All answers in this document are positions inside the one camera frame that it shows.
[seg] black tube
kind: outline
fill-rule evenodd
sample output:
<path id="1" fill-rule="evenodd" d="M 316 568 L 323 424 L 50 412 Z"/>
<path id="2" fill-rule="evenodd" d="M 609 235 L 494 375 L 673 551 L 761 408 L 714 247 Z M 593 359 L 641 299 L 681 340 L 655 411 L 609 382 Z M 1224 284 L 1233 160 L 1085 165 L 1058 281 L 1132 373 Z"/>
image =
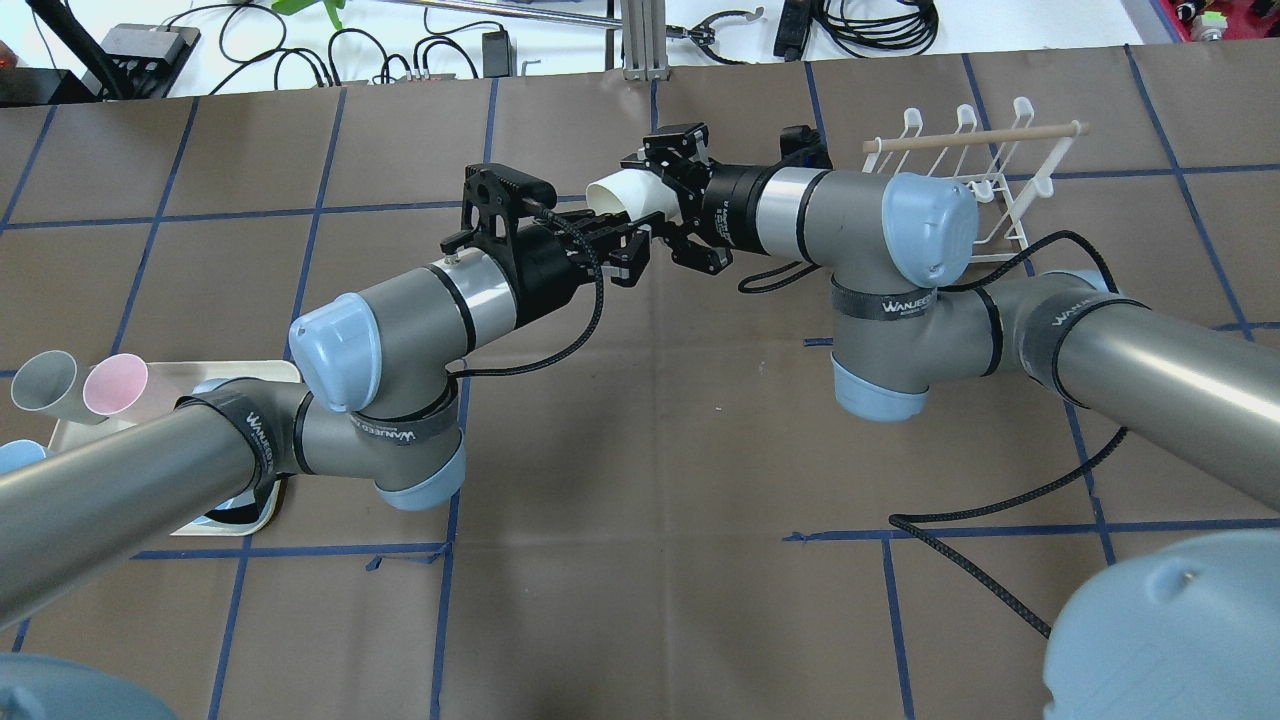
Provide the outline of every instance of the black tube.
<path id="1" fill-rule="evenodd" d="M 134 96 L 133 83 L 124 74 L 111 58 L 108 56 L 102 46 L 79 24 L 76 15 L 58 0 L 27 0 L 40 19 L 45 20 L 49 29 L 76 54 L 77 58 L 93 77 L 102 83 L 108 95 L 113 100 L 132 100 Z"/>

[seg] white tray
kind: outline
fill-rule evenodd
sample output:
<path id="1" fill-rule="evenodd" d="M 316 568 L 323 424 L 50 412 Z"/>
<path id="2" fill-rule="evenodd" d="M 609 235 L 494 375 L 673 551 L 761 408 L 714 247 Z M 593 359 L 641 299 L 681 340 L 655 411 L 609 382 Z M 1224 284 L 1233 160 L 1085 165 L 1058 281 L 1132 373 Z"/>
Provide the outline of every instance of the white tray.
<path id="1" fill-rule="evenodd" d="M 147 363 L 147 368 L 173 382 L 184 392 L 189 392 L 197 384 L 212 378 L 259 378 L 264 380 L 276 380 L 284 383 L 302 382 L 298 369 L 292 363 L 284 360 L 251 360 L 251 361 L 220 361 L 220 363 Z M 67 452 L 68 450 L 88 445 L 111 433 L 118 433 L 125 428 L 132 428 L 133 423 L 108 419 L 97 425 L 82 425 L 58 420 L 54 428 L 54 437 L 49 441 L 49 450 L 52 452 Z M 279 480 L 271 487 L 266 507 L 262 510 L 259 521 L 252 525 L 228 525 L 215 523 L 207 518 L 198 518 L 178 528 L 174 536 L 251 536 L 260 530 L 262 525 L 275 514 L 275 502 L 280 496 Z"/>

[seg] table surface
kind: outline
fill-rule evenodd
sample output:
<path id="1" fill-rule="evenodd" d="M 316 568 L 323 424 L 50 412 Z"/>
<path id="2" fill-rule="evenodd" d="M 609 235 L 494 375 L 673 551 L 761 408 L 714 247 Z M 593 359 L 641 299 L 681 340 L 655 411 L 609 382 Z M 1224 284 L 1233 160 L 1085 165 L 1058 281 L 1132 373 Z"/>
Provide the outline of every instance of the table surface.
<path id="1" fill-rule="evenodd" d="M 576 208 L 657 123 L 704 120 L 712 154 L 746 163 L 817 124 L 858 168 L 906 105 L 1002 127 L 1019 95 L 1041 123 L 1093 126 L 1032 237 L 1075 229 L 1155 310 L 1280 348 L 1277 59 L 1280 41 L 1240 41 L 4 110 L 0 397 L 50 347 L 280 359 L 300 313 L 439 256 L 470 163 Z M 740 254 L 708 278 L 655 246 L 582 350 L 468 382 L 454 503 L 399 512 L 369 480 L 292 478 L 251 538 L 163 538 L 0 643 L 132 679 L 180 717 L 1038 716 L 1043 639 L 886 516 L 1015 496 L 1115 425 L 1014 374 L 940 383 L 909 423 L 852 418 L 805 342 L 831 333 L 827 278 L 735 292 L 773 265 Z M 475 365 L 563 347 L 590 300 Z M 50 429 L 0 404 L 0 442 Z M 1085 482 L 960 525 L 948 542 L 1052 620 L 1112 560 L 1280 519 L 1133 437 Z"/>
<path id="2" fill-rule="evenodd" d="M 1094 47 L 1107 45 L 1142 44 L 1143 37 L 1130 18 L 1130 10 L 1144 10 L 1146 0 L 1074 0 L 1070 3 L 1028 3 L 1027 0 L 984 0 L 974 4 L 972 0 L 938 0 L 941 31 L 931 54 L 950 53 L 989 53 L 1002 50 L 1033 50 L 1041 47 Z M 671 24 L 692 26 L 709 14 L 724 9 L 754 9 L 764 6 L 764 18 L 749 24 L 726 22 L 719 33 L 719 51 L 727 58 L 750 60 L 754 63 L 780 61 L 772 56 L 773 36 L 777 32 L 777 18 L 781 13 L 780 0 L 749 0 L 735 5 L 724 0 L 680 0 L 667 3 L 667 22 Z M 73 3 L 72 6 L 81 23 L 90 33 L 101 38 L 119 23 L 160 23 L 168 17 L 192 6 L 189 0 L 122 0 Z M 572 13 L 605 13 L 604 0 L 582 0 L 580 3 L 540 3 L 538 8 Z M 883 17 L 902 12 L 902 5 L 895 0 L 856 0 L 849 3 L 850 17 Z M 180 24 L 195 26 L 204 37 L 196 49 L 192 61 L 183 70 L 173 88 L 173 95 L 204 95 L 219 79 L 227 76 L 234 65 L 218 51 L 218 31 L 229 9 L 206 10 L 189 15 Z M 351 3 L 343 12 L 346 27 L 367 29 L 376 36 L 390 53 L 408 55 L 413 42 L 425 36 L 422 12 L 417 8 L 358 0 Z M 481 15 L 449 10 L 431 10 L 433 29 L 457 27 L 462 23 L 483 19 Z M 520 61 L 536 61 L 527 68 L 529 74 L 581 73 L 604 69 L 604 33 L 602 31 L 558 26 L 534 20 L 502 20 L 511 31 L 517 46 Z M 270 49 L 279 37 L 279 26 L 266 17 L 266 13 L 247 12 L 232 26 L 228 33 L 228 51 L 237 58 L 251 58 L 256 53 Z M 333 27 L 324 9 L 312 6 L 288 18 L 288 46 L 306 46 L 321 54 Z M 480 58 L 480 33 L 470 31 L 457 36 L 458 42 L 468 51 L 476 63 Z M 58 42 L 51 33 L 50 47 L 59 67 L 67 67 L 77 73 L 83 72 L 72 54 Z M 28 64 L 49 67 L 50 61 L 44 45 L 32 24 L 31 13 L 22 0 L 0 0 L 0 40 L 17 50 Z M 686 41 L 668 44 L 672 65 L 712 64 L 701 53 Z M 835 59 L 845 55 L 824 33 L 814 29 L 810 36 L 805 59 Z M 344 36 L 338 40 L 334 61 L 346 78 L 370 78 L 378 73 L 381 55 L 372 45 L 360 37 Z M 224 92 L 244 92 L 270 90 L 275 61 L 259 63 L 238 76 Z M 433 70 L 467 74 L 466 65 L 453 53 L 436 51 L 431 56 Z M 282 87 L 310 87 L 314 77 L 306 64 L 291 59 L 282 70 Z"/>

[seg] dish rack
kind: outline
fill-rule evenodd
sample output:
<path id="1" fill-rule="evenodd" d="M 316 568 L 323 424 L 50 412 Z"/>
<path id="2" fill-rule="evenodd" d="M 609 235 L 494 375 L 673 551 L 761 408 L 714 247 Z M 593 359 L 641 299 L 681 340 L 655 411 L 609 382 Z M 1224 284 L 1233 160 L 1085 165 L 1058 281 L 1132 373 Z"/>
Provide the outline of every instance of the dish rack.
<path id="1" fill-rule="evenodd" d="M 1023 218 L 1027 215 L 1027 210 L 1037 197 L 1053 196 L 1053 170 L 1066 156 L 1075 138 L 1089 133 L 1089 124 L 1080 120 L 1056 126 L 1032 126 L 1034 119 L 1036 109 L 1032 106 L 1032 101 L 1025 97 L 1015 97 L 1014 122 L 1007 128 L 979 129 L 980 123 L 973 106 L 960 105 L 956 108 L 955 131 L 950 135 L 923 135 L 924 117 L 919 109 L 908 108 L 902 113 L 901 135 L 896 138 L 877 137 L 863 142 L 863 152 L 867 154 L 863 172 L 897 174 L 902 172 L 911 152 L 937 151 L 933 164 L 924 174 L 961 182 L 973 191 L 979 204 L 991 205 L 995 202 L 995 206 L 1000 209 L 1000 219 L 979 233 L 979 238 L 974 242 L 973 261 L 1002 263 L 1019 251 L 1027 250 L 1027 231 L 1023 229 Z M 1019 146 L 1048 140 L 1055 142 L 1048 147 L 1039 169 L 1015 195 L 1009 187 L 1005 168 L 1009 167 Z M 969 149 L 974 145 L 992 147 L 991 163 L 986 172 L 963 173 Z M 1009 249 L 1016 250 L 997 250 L 992 246 L 992 241 L 997 238 L 1007 242 Z"/>

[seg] robotic arm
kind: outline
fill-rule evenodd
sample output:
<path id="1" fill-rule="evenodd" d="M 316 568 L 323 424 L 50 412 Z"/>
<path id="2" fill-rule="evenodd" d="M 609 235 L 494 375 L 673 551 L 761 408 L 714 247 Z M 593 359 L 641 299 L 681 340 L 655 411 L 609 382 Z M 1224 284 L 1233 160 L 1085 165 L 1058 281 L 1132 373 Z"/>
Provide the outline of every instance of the robotic arm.
<path id="1" fill-rule="evenodd" d="M 234 379 L 0 478 L 0 626 L 279 473 L 369 478 L 404 510 L 447 501 L 466 464 L 447 366 L 582 284 L 635 286 L 650 240 L 707 274 L 733 250 L 828 268 L 836 398 L 854 415 L 906 420 L 932 383 L 1024 372 L 1280 509 L 1280 354 L 1157 315 L 1097 273 L 947 288 L 977 236 L 961 184 L 833 170 L 808 128 L 768 167 L 717 163 L 708 137 L 659 129 L 563 215 L 547 182 L 472 165 L 443 259 L 293 323 L 306 384 Z"/>

